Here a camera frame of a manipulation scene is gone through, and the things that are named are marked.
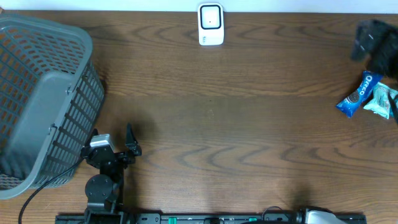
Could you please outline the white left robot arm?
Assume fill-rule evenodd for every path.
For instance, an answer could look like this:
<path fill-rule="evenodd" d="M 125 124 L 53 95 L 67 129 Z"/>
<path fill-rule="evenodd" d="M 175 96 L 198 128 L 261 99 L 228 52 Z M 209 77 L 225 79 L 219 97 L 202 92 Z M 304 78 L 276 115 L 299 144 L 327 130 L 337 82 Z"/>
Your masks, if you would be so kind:
<path fill-rule="evenodd" d="M 124 211 L 124 170 L 142 155 L 132 126 L 126 127 L 126 151 L 114 152 L 109 134 L 94 129 L 80 156 L 87 164 L 99 170 L 85 185 L 87 208 L 84 223 L 135 223 L 133 214 Z"/>

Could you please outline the green wet wipes pack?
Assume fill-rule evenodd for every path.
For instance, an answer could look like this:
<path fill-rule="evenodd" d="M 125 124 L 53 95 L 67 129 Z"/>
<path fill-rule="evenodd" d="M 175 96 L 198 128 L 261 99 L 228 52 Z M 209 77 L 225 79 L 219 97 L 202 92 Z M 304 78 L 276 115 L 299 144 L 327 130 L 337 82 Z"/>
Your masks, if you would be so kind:
<path fill-rule="evenodd" d="M 370 110 L 385 119 L 389 119 L 393 113 L 388 96 L 390 96 L 397 105 L 397 89 L 390 88 L 378 82 L 373 88 L 373 98 L 364 106 L 364 109 Z"/>

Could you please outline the blue Oreo cookie pack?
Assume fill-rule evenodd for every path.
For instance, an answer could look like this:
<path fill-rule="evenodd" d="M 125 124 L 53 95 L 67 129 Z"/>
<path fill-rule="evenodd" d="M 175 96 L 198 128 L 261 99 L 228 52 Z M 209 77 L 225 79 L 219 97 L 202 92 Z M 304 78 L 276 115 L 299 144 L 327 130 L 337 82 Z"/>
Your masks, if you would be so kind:
<path fill-rule="evenodd" d="M 366 101 L 372 93 L 373 88 L 383 78 L 378 73 L 364 71 L 362 74 L 362 82 L 359 87 L 349 96 L 344 98 L 336 105 L 336 108 L 351 118 L 361 104 Z"/>

